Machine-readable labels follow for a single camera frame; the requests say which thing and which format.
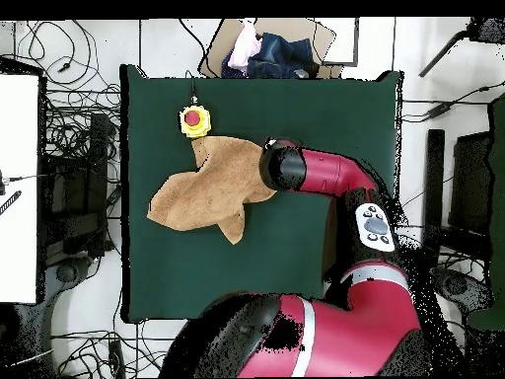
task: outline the red button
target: red button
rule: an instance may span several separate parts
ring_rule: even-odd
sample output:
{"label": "red button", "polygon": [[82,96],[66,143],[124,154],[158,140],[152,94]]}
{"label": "red button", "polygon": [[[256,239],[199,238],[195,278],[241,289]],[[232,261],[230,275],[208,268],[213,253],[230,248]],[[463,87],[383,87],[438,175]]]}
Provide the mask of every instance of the red button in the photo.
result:
{"label": "red button", "polygon": [[189,126],[195,126],[200,122],[200,115],[197,111],[189,111],[185,114],[184,120]]}

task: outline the green mat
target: green mat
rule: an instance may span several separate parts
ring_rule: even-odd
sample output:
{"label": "green mat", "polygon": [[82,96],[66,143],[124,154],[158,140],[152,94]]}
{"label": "green mat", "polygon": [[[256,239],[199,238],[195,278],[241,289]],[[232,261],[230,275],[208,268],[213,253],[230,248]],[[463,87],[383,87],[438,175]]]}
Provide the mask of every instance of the green mat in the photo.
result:
{"label": "green mat", "polygon": [[[191,82],[148,79],[134,66],[120,72],[123,258],[129,258],[123,320],[195,318],[234,290],[321,297],[327,197],[280,192],[246,205],[244,238],[235,246],[217,226],[177,232],[146,218],[167,177],[195,169],[179,125]],[[380,82],[196,79],[195,87],[211,114],[210,134],[259,145],[266,136],[284,136],[364,159],[393,192],[398,79],[394,72]]]}
{"label": "green mat", "polygon": [[481,330],[505,331],[505,95],[488,106],[489,126],[493,144],[489,164],[494,175],[491,199],[492,258],[489,279],[494,295],[494,304],[488,310],[475,311],[469,315],[469,325]]}

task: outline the tile floor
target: tile floor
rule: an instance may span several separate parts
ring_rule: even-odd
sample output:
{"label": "tile floor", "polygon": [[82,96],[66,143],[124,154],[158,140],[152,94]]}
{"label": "tile floor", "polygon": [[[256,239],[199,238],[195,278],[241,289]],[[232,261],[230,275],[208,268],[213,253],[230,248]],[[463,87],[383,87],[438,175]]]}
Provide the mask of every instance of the tile floor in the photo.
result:
{"label": "tile floor", "polygon": [[[481,44],[463,40],[453,47],[424,78],[418,76],[421,69],[440,50],[447,40],[456,32],[465,28],[469,18],[360,18],[359,26],[359,59],[357,67],[347,67],[342,71],[342,78],[373,80],[387,70],[404,72],[403,113],[423,114],[433,106],[432,101],[451,101],[481,86],[497,84],[505,80],[504,46]],[[189,27],[208,46],[217,29],[219,20],[188,20]],[[83,29],[71,21],[58,22],[75,42],[75,59],[85,63],[88,57],[88,46],[82,31],[89,32],[95,39],[89,48],[92,51],[91,65],[96,66],[96,57],[100,59],[100,73],[107,83],[118,83],[118,66],[121,63],[137,64],[150,77],[183,77],[189,69],[197,74],[197,65],[201,59],[199,45],[180,26],[177,20],[162,19],[148,21],[79,21]],[[339,37],[340,45],[353,43],[352,32],[344,31],[348,23],[326,19],[329,26]],[[16,24],[14,36],[11,24],[0,24],[0,54],[12,53],[14,44],[17,53],[26,56],[32,36],[27,23]],[[45,25],[39,32],[45,47],[45,58],[42,63],[50,63],[62,55],[70,55],[70,41],[55,26]],[[33,56],[40,56],[41,49],[34,42]],[[56,72],[58,65],[49,70],[58,81],[71,81],[83,70],[72,66],[65,73]],[[83,86],[82,90],[102,90],[106,83],[99,77]],[[48,89],[61,89],[48,83]],[[492,89],[477,93],[461,105],[435,120],[423,123],[404,123],[402,126],[402,153],[400,173],[400,201],[406,202],[424,189],[424,156],[427,131],[430,128],[441,128],[446,131],[445,176],[453,173],[453,147],[458,136],[480,132],[489,128],[485,103],[505,92],[505,88]],[[444,184],[444,219],[447,221],[450,205],[451,182]],[[420,225],[422,198],[418,198],[405,207],[410,225]],[[112,216],[120,214],[117,207]],[[111,220],[109,231],[116,246],[120,249],[119,220]],[[419,229],[405,228],[405,235],[413,239],[420,238]],[[103,259],[96,276],[85,281],[77,288],[65,292],[58,300],[53,320],[52,333],[63,335],[83,333],[72,339],[53,341],[54,361],[59,364],[69,353],[77,348],[90,330],[112,330],[112,317],[116,309],[121,287],[121,259],[117,252],[108,253]],[[458,321],[461,316],[456,306],[439,298],[446,319]],[[132,345],[123,346],[125,362],[135,361],[136,327],[123,324],[119,317],[115,320],[118,332]],[[184,321],[149,321],[143,333],[145,341],[139,347],[146,350],[146,345],[155,353],[161,364],[163,353],[168,349],[172,339],[177,335]],[[464,343],[461,330],[450,326],[460,344]],[[103,332],[93,336],[99,338]],[[107,358],[107,346],[98,345],[104,358]],[[139,377],[157,376],[157,370],[145,359],[139,360],[143,369]],[[82,366],[70,364],[67,372],[82,372]]]}

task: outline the brown cloth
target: brown cloth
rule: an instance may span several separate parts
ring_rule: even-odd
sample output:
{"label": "brown cloth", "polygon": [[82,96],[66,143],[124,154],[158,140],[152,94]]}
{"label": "brown cloth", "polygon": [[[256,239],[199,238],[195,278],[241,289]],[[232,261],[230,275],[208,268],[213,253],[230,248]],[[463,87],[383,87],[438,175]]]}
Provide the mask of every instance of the brown cloth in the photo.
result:
{"label": "brown cloth", "polygon": [[244,203],[275,193],[259,176],[261,147],[227,136],[204,136],[191,145],[199,170],[170,176],[151,199],[147,217],[177,231],[218,224],[237,244],[244,234]]}

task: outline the red robot arm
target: red robot arm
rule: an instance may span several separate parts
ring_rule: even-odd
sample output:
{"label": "red robot arm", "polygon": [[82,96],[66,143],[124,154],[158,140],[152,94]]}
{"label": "red robot arm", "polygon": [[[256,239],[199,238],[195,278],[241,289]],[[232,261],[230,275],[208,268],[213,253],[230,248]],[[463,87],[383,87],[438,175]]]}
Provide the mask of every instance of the red robot arm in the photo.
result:
{"label": "red robot arm", "polygon": [[[353,160],[268,138],[259,170],[274,190],[337,198],[337,283],[348,310],[296,295],[240,295],[188,322],[160,376],[425,375],[429,355],[373,179]],[[191,336],[205,331],[193,355]]]}

